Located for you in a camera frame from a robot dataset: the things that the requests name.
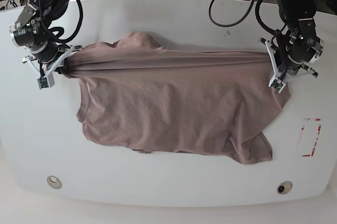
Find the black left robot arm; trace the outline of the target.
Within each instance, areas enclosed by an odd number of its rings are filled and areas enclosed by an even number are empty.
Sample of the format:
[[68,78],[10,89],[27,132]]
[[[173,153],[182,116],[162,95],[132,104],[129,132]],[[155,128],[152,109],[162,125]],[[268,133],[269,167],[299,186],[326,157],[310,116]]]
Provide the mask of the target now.
[[280,18],[288,28],[285,34],[263,23],[260,17],[262,2],[263,0],[256,2],[256,20],[277,42],[274,44],[261,40],[268,49],[274,71],[270,84],[276,86],[286,83],[286,76],[296,76],[301,68],[317,77],[317,72],[307,66],[317,61],[323,53],[323,42],[315,29],[315,0],[277,0]]

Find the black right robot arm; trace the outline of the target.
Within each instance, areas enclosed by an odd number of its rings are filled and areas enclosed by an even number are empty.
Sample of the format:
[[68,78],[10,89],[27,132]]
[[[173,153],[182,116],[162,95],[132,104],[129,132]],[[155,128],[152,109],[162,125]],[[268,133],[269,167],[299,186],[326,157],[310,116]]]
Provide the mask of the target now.
[[61,55],[62,49],[69,49],[71,42],[83,21],[83,7],[80,0],[76,0],[79,19],[75,31],[68,38],[61,39],[64,34],[62,27],[50,27],[51,23],[61,18],[67,10],[70,0],[27,0],[17,21],[10,27],[13,43],[18,47],[25,47],[39,63],[38,75],[44,77],[43,65],[53,62]]

